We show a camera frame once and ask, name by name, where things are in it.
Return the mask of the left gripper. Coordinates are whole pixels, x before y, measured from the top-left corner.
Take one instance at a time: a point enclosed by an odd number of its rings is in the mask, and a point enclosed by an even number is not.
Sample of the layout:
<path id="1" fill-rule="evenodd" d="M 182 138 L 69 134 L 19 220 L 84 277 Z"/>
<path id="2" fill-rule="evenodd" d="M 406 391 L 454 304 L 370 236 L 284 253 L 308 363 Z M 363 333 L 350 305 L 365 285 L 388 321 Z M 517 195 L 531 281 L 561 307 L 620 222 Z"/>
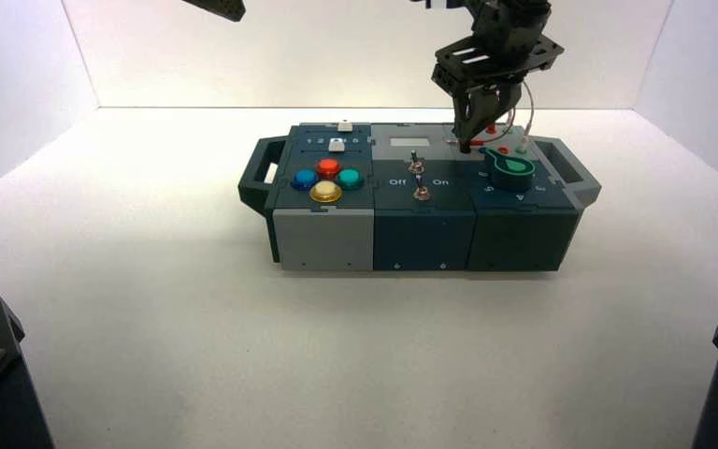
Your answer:
<path id="1" fill-rule="evenodd" d="M 246 14 L 242 0 L 185 0 L 185 2 L 230 22 L 240 22 Z"/>

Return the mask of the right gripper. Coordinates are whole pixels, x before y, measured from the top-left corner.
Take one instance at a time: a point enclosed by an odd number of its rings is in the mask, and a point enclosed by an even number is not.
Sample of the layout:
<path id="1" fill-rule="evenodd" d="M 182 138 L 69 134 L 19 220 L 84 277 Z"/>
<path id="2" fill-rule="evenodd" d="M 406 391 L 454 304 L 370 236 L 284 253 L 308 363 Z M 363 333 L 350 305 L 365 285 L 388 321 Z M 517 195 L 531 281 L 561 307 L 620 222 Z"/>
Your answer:
<path id="1" fill-rule="evenodd" d="M 459 150 L 470 151 L 477 135 L 516 107 L 525 77 L 550 69 L 564 51 L 545 35 L 508 55 L 490 50 L 476 36 L 437 50 L 431 80 L 453 98 L 453 134 Z"/>

